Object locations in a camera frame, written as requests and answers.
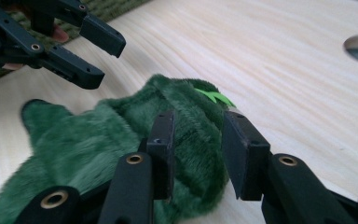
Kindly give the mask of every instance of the green textured mat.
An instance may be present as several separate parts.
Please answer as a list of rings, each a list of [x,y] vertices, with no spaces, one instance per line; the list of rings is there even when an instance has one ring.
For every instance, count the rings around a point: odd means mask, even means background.
[[[90,13],[97,16],[99,19],[103,21],[111,21],[113,18],[140,6],[142,3],[147,1],[149,0],[83,0],[82,3],[86,4]],[[22,15],[22,13],[12,13],[11,16],[26,30],[28,30],[31,35],[40,40],[47,49],[54,45],[55,42],[52,41],[50,37],[30,30],[30,22]],[[79,28],[58,20],[56,20],[56,23],[58,23],[61,28],[69,34],[70,39],[78,37]],[[8,74],[9,72],[10,71],[6,69],[0,68],[0,77]]]

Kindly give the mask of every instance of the green stuffed toy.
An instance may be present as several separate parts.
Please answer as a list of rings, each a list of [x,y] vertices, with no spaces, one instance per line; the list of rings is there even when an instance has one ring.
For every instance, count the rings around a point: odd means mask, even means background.
[[[102,100],[77,116],[61,105],[27,103],[21,117],[33,155],[1,189],[0,223],[13,223],[49,187],[85,193],[111,179],[118,159],[136,151],[155,117],[167,110],[175,113],[175,179],[172,200],[155,201],[155,223],[212,211],[228,181],[220,149],[227,105],[213,102],[213,95],[220,95],[218,89],[206,81],[155,75],[133,96]]]

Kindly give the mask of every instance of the wooden table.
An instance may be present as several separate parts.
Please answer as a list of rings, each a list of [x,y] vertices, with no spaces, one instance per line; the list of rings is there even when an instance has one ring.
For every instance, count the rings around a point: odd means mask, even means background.
[[[22,105],[39,98],[74,113],[139,90],[153,74],[215,84],[268,139],[305,161],[331,190],[358,200],[358,35],[354,0],[155,0],[110,24],[127,39],[119,59],[78,38],[65,47],[105,73],[85,91],[46,69],[0,79],[0,186],[30,155]],[[260,203],[224,200],[187,223],[262,223]]]

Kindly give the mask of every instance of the light wood tabletop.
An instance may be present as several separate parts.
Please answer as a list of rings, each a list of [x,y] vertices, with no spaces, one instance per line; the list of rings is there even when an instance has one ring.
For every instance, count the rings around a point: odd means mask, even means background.
[[[271,143],[324,185],[358,200],[358,44],[355,0],[154,0],[109,22],[127,40],[119,59],[80,37],[65,47],[103,70],[87,91],[27,66],[0,79],[0,187],[31,149],[20,110],[38,98],[79,114],[129,96],[156,73],[212,82]],[[224,200],[186,223],[263,223],[261,203]]]

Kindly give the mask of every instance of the green cloth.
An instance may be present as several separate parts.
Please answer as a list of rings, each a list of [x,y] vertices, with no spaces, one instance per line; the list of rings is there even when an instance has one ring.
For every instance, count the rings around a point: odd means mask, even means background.
[[[34,100],[21,116],[33,155],[0,193],[0,223],[11,223],[40,191],[71,186],[81,193],[111,179],[117,160],[137,150],[155,117],[175,113],[175,180],[172,200],[155,201],[156,223],[175,223],[212,211],[228,181],[221,153],[223,112],[203,93],[206,81],[155,75],[133,96],[106,99],[73,115],[61,105]]]
[[[124,14],[125,12],[140,6],[148,0],[82,0],[89,8],[89,12],[102,21],[111,21],[112,19]],[[20,12],[10,13],[15,21],[31,33],[36,39],[40,40],[47,49],[56,43],[48,36],[41,35],[31,30],[31,24]],[[69,34],[70,39],[78,37],[79,28],[62,21],[57,20],[57,24]],[[0,68],[0,77],[10,73],[9,70]]]

